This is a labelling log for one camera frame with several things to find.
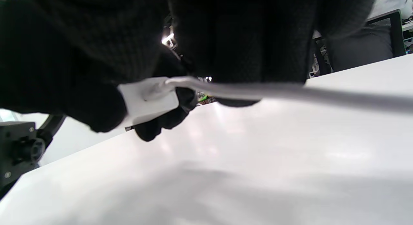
white tabletop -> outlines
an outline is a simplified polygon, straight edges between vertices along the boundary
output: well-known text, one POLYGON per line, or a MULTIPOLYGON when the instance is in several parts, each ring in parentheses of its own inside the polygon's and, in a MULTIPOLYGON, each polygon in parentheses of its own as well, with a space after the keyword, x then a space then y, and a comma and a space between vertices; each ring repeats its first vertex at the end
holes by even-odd
MULTIPOLYGON (((413 56, 308 81, 413 96, 413 56)), ((411 225, 413 117, 263 100, 196 108, 25 174, 4 225, 411 225)))
POLYGON ((410 21, 409 23, 407 23, 407 24, 405 24, 401 27, 402 31, 407 31, 407 30, 410 30, 410 29, 413 29, 413 21, 410 21))

black metal frame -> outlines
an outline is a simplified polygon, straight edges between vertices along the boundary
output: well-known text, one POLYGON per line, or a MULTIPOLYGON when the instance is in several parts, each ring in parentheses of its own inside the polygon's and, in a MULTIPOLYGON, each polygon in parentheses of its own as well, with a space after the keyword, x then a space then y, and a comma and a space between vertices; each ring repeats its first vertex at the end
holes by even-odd
POLYGON ((5 165, 12 165, 14 169, 13 169, 13 174, 11 175, 11 177, 7 178, 6 184, 0 184, 0 200, 9 192, 9 190, 13 187, 13 185, 17 182, 17 180, 20 178, 22 174, 38 167, 37 160, 40 159, 41 155, 44 153, 44 150, 46 150, 47 147, 50 145, 50 143, 53 140, 53 136, 57 133, 59 128, 62 126, 65 118, 66 118, 65 115, 58 115, 58 116, 49 115, 46 121, 40 126, 40 128, 36 132, 34 130, 31 130, 35 127, 34 122, 13 122, 10 124, 8 124, 7 122, 2 122, 4 126, 13 126, 16 124, 19 124, 19 125, 21 124, 22 126, 15 128, 14 131, 16 132, 14 132, 15 134, 14 136, 16 137, 12 136, 10 133, 6 137, 2 137, 2 139, 9 139, 12 142, 11 144, 5 145, 5 147, 3 146, 0 147, 0 152, 3 152, 3 155, 0 155, 1 157, 0 161, 3 161, 5 165), (28 133, 30 134, 33 133, 35 135, 31 137, 25 136, 28 133), (12 164, 13 152, 10 152, 10 150, 13 151, 19 148, 19 146, 15 147, 15 142, 12 139, 14 138, 21 139, 24 137, 27 137, 28 139, 30 138, 30 140, 34 140, 34 142, 40 141, 40 144, 42 144, 42 147, 44 147, 44 149, 41 151, 40 155, 38 156, 38 159, 36 160, 31 159, 31 163, 26 163, 25 161, 19 161, 18 163, 12 164))

white plug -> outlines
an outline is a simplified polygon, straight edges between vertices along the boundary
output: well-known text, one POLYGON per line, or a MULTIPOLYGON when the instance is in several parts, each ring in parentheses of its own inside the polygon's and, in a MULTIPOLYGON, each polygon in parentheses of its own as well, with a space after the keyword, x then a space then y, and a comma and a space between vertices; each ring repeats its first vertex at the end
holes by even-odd
POLYGON ((164 84, 167 77, 147 78, 143 81, 130 84, 121 84, 119 91, 124 96, 128 115, 119 125, 130 127, 159 117, 179 106, 179 101, 174 87, 162 89, 155 98, 148 97, 154 90, 160 90, 159 85, 164 84))

black glove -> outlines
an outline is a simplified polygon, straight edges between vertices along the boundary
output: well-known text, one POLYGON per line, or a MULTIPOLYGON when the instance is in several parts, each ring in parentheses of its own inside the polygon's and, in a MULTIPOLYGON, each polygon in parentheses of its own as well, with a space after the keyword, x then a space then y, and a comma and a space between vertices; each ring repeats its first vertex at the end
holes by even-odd
POLYGON ((125 117, 122 95, 91 73, 112 74, 87 57, 25 0, 0 7, 0 107, 19 113, 66 114, 96 132, 125 117))

